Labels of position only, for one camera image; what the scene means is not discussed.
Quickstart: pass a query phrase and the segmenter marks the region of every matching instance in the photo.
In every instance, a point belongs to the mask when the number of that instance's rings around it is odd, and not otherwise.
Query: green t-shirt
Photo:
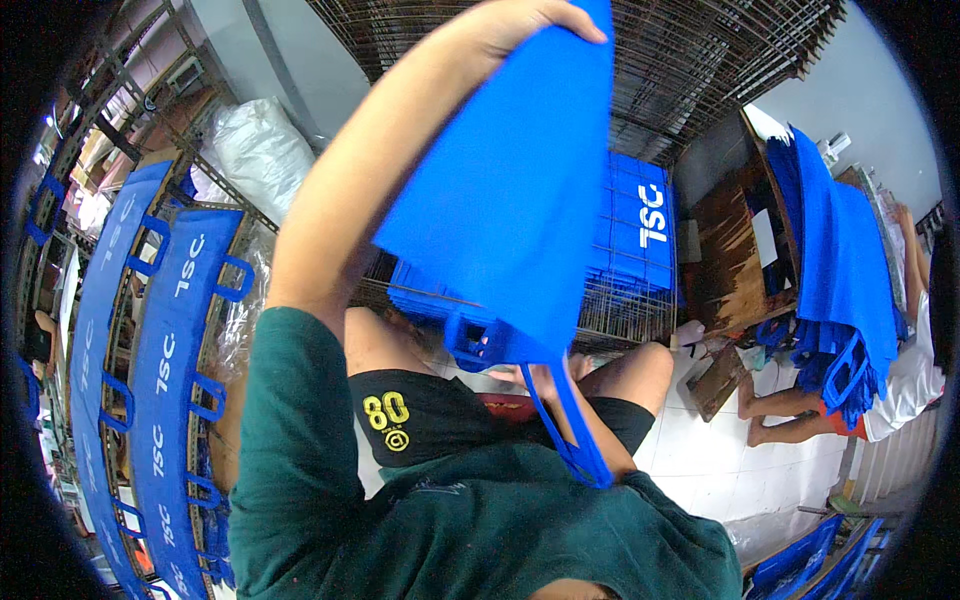
[[[394,471],[365,501],[349,394],[323,324],[263,313],[230,495],[239,597],[526,598],[563,578],[625,599],[740,596],[720,523],[688,515],[642,472],[586,487],[541,445]]]

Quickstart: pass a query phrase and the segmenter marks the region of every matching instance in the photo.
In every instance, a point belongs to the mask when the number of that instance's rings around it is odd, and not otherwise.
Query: orange shorts
[[[824,401],[820,400],[820,414],[827,418],[830,421],[830,424],[833,425],[833,430],[837,432],[837,435],[841,436],[853,436],[855,438],[867,439],[867,430],[863,426],[863,415],[860,415],[856,420],[856,427],[853,429],[848,429],[847,424],[843,421],[843,411],[836,411],[832,415],[827,414],[827,405]]]

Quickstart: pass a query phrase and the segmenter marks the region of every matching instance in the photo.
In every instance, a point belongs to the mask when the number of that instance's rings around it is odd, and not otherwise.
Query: gray wall
[[[298,115],[283,91],[241,0],[191,0],[193,10],[240,102],[277,96],[295,125],[311,118],[329,141],[370,89],[337,38],[303,0],[261,1],[283,61],[306,103]],[[316,140],[308,140],[315,145]]]
[[[900,67],[867,16],[847,3],[822,59],[805,81],[789,80],[754,104],[782,124],[787,121],[814,142],[847,132],[852,144],[834,166],[839,174],[854,162],[920,219],[941,199],[933,142]]]

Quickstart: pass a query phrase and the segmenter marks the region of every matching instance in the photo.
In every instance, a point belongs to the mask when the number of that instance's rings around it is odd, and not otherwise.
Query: yellow logo on shorts
[[[406,432],[401,431],[400,423],[410,419],[410,411],[407,410],[403,396],[397,392],[387,392],[383,398],[376,396],[367,396],[363,399],[363,412],[370,419],[370,427],[385,434],[384,444],[393,452],[402,452],[410,444],[410,437]],[[397,423],[397,427],[391,427],[389,431],[384,431],[390,422]]]

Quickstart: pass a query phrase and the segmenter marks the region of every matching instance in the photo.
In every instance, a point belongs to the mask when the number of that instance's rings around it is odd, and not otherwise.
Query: yellow number 80
[[[397,392],[387,392],[383,395],[383,402],[376,396],[367,396],[363,400],[363,412],[370,418],[370,427],[379,431],[387,426],[389,417],[394,423],[403,423],[410,419],[403,396]]]

